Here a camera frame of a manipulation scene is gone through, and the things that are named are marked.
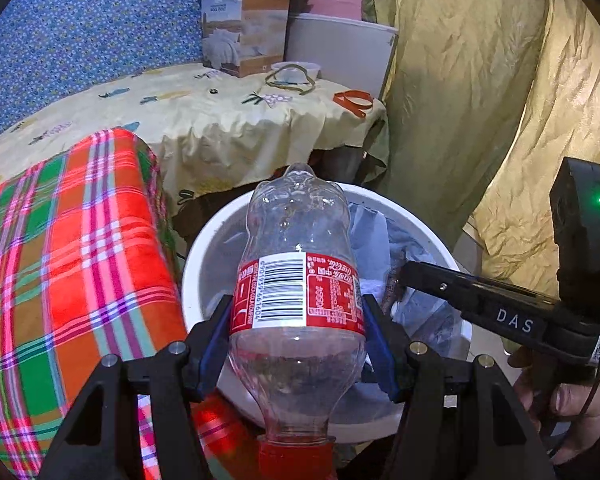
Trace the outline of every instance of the finger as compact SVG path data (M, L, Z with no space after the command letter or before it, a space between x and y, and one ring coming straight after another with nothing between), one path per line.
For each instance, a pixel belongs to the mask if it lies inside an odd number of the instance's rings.
M525 347L521 346L507 359L507 364L512 368L526 368L531 366L533 362L533 352Z
M542 428L542 422L540 422L536 418L536 416L531 412L528 412L527 415L529 416L529 419L531 419L531 424L534 426L536 433L540 433L540 429Z
M584 384L560 384L552 395L551 409L556 415L575 416L580 413L590 391L591 386ZM600 385L586 415L600 416Z
M529 370L523 370L520 377L513 383L513 391L518 396L520 403L528 412L534 402L534 391L531 387L531 373Z
M581 452L581 450L574 449L572 445L565 442L562 445L562 447L558 450L558 452L554 455L554 457L551 459L551 462L555 465L564 464L572 458L575 458Z
M586 451L600 438L600 416L586 416L576 422L573 433L555 454L554 464L568 462L574 456Z

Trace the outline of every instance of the yellow curtain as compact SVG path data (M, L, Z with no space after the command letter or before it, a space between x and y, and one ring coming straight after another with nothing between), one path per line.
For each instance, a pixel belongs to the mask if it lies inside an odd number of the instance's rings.
M520 129L474 212L485 275L557 295L549 190L564 156L600 163L600 26L581 0L548 0Z
M386 96L390 164L378 191L453 246L516 134L546 0L363 0L363 7L398 28Z

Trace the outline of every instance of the red bottle label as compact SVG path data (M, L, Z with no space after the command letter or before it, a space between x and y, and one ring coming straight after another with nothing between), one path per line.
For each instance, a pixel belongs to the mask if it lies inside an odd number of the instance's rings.
M230 333L281 326L341 328L365 335L355 269L316 253L271 254L243 265Z

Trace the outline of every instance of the clear plastic bottle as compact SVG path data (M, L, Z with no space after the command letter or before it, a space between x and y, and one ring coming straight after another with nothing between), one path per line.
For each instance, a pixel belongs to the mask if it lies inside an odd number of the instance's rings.
M264 416L265 478L331 473L328 419L366 355L348 227L342 190L306 164L261 183L249 204L229 358Z

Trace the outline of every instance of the barcode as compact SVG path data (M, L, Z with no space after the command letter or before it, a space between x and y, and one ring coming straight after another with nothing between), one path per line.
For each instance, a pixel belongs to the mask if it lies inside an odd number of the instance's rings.
M305 265L303 253L261 258L262 280L258 284L255 316L258 322L304 319Z

